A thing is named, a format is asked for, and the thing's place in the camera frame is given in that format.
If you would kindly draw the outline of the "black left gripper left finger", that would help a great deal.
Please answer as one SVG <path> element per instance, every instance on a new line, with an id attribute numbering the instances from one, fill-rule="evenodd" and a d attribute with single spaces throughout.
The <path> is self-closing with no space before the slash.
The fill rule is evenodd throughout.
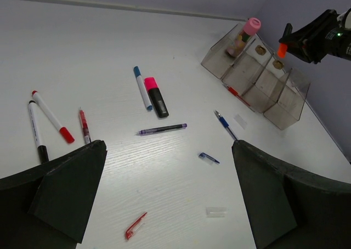
<path id="1" fill-rule="evenodd" d="M 95 140 L 1 179 L 1 248 L 76 248 L 82 243 L 107 156 Z"/>

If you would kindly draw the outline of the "red cap white marker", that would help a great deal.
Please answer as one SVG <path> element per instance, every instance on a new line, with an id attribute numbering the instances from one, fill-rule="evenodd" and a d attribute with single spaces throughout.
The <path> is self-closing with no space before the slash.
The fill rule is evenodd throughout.
<path id="1" fill-rule="evenodd" d="M 60 135 L 65 139 L 65 141 L 68 144 L 72 144 L 75 139 L 72 136 L 72 134 L 69 132 L 69 130 L 61 124 L 61 122 L 58 120 L 58 118 L 54 115 L 52 110 L 48 107 L 46 102 L 43 100 L 41 95 L 39 94 L 38 91 L 33 90 L 32 91 L 32 97 L 34 101 L 38 104 L 40 109 L 44 112 L 46 117 L 50 120 L 52 125 L 55 127 L 55 129 L 60 133 Z"/>

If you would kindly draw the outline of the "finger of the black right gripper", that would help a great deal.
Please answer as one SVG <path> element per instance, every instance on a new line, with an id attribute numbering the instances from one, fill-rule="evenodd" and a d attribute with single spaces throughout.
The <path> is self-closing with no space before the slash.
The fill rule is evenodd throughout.
<path id="1" fill-rule="evenodd" d="M 289 39 L 291 37 L 291 33 L 292 33 L 292 25 L 290 23 L 287 23 L 281 39 L 283 41 L 286 41 L 287 39 Z"/>
<path id="2" fill-rule="evenodd" d="M 279 43 L 286 44 L 287 53 L 296 58 L 317 64 L 327 55 L 326 35 L 338 27 L 337 17 L 335 10 L 328 9 L 300 30 L 294 32 L 292 27 L 291 37 L 286 41 L 280 38 Z"/>

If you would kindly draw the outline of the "red gel pen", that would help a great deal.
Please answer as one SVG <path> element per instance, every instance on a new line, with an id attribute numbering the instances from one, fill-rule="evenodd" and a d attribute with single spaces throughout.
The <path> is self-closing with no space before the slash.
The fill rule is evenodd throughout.
<path id="1" fill-rule="evenodd" d="M 89 132 L 89 128 L 88 128 L 87 119 L 85 117 L 85 113 L 82 109 L 79 109 L 78 113 L 79 113 L 80 123 L 81 123 L 81 127 L 82 127 L 84 143 L 89 144 L 89 143 L 91 143 L 91 138 L 90 138 L 90 132 Z"/>

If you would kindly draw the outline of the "pink cap sticker bottle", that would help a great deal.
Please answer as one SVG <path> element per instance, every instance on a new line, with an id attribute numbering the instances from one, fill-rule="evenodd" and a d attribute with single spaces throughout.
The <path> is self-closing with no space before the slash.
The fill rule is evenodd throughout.
<path id="1" fill-rule="evenodd" d="M 226 48 L 227 55 L 236 58 L 246 47 L 249 40 L 259 31 L 261 28 L 261 21 L 257 18 L 249 18 L 244 24 L 242 30 L 236 35 L 235 39 Z"/>

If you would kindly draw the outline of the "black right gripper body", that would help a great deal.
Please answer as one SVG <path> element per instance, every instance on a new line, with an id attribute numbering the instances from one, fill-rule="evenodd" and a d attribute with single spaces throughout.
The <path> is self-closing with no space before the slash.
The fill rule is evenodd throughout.
<path id="1" fill-rule="evenodd" d="M 326 53 L 350 60 L 350 30 L 336 27 L 326 35 Z"/>

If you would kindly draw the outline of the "blue cap white marker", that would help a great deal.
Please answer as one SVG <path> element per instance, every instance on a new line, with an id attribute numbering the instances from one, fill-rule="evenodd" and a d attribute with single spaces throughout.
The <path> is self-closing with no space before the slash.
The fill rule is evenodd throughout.
<path id="1" fill-rule="evenodd" d="M 152 103 L 150 101 L 148 92 L 146 91 L 146 86 L 145 86 L 144 80 L 143 80 L 143 78 L 141 76 L 139 67 L 135 66 L 133 68 L 133 72 L 134 72 L 134 75 L 135 75 L 135 78 L 136 78 L 136 81 L 137 81 L 137 84 L 138 84 L 138 87 L 139 87 L 139 90 L 140 90 L 140 94 L 141 94 L 143 103 L 145 105 L 145 108 L 148 111 L 151 111 L 153 109 Z"/>

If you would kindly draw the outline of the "blue pen cap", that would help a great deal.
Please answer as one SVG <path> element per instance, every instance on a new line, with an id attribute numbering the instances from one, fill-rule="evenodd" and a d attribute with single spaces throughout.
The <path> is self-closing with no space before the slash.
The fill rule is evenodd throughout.
<path id="1" fill-rule="evenodd" d="M 208 160 L 209 162 L 211 163 L 215 163 L 215 164 L 220 164 L 220 162 L 218 160 L 216 160 L 215 158 L 213 158 L 212 156 L 206 154 L 205 152 L 201 152 L 198 157 L 200 159 L 203 159 L 203 160 Z"/>

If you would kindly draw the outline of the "blue ballpoint pen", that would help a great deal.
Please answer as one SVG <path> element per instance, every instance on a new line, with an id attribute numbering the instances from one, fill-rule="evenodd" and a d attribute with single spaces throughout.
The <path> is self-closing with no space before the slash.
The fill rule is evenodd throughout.
<path id="1" fill-rule="evenodd" d="M 230 134 L 230 136 L 234 139 L 234 140 L 238 140 L 238 137 L 235 135 L 235 133 L 233 132 L 233 130 L 231 129 L 231 127 L 229 126 L 229 124 L 227 123 L 227 121 L 225 120 L 225 118 L 217 111 L 214 110 L 214 114 L 216 115 L 216 118 L 219 120 L 219 122 L 222 124 L 222 126 L 224 127 L 224 129 Z"/>

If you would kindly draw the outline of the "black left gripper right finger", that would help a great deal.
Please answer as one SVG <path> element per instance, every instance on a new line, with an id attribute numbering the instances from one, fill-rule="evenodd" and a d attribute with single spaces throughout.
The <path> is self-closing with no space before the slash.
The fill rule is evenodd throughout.
<path id="1" fill-rule="evenodd" d="M 277 159 L 244 140 L 232 146 L 257 248 L 350 248 L 350 184 Z"/>

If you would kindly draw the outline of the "pink cap black highlighter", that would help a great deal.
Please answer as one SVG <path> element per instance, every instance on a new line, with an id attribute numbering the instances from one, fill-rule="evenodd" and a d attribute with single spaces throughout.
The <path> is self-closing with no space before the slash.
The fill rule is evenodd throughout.
<path id="1" fill-rule="evenodd" d="M 158 118 L 168 117 L 169 113 L 156 80 L 153 77 L 147 77 L 144 83 Z"/>

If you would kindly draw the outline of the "black cap white marker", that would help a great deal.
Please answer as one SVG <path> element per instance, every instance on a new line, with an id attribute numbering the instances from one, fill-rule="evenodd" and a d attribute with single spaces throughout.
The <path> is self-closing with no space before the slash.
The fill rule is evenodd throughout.
<path id="1" fill-rule="evenodd" d="M 30 123 L 33 131 L 33 136 L 35 139 L 36 148 L 38 151 L 39 160 L 41 163 L 46 163 L 49 161 L 47 147 L 44 144 L 42 136 L 39 131 L 38 117 L 37 117 L 37 104 L 34 100 L 30 100 L 28 103 Z"/>

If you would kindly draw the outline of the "orange cap black highlighter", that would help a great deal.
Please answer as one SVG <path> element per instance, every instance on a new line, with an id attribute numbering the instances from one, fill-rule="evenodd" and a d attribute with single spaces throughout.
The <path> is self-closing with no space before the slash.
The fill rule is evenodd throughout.
<path id="1" fill-rule="evenodd" d="M 277 55 L 283 59 L 287 53 L 287 49 L 288 49 L 288 46 L 286 44 L 280 43 Z"/>

